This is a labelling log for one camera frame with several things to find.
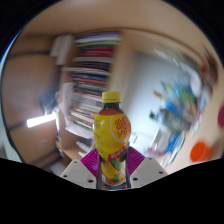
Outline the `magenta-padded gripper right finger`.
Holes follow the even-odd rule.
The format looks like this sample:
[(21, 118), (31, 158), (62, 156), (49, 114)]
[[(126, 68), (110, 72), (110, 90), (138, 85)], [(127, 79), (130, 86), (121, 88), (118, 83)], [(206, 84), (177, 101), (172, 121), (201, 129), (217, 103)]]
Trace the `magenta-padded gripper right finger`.
[(167, 176), (167, 172), (152, 157), (145, 157), (133, 147), (126, 155), (126, 184), (128, 188), (140, 188)]

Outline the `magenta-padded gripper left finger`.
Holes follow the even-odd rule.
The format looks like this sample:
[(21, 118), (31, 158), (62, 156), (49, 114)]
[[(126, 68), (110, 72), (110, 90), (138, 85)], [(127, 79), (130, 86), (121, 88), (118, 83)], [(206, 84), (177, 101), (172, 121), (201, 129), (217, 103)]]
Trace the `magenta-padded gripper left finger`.
[(78, 186), (90, 189), (101, 188), (101, 158), (96, 149), (81, 160), (72, 160), (61, 177)]

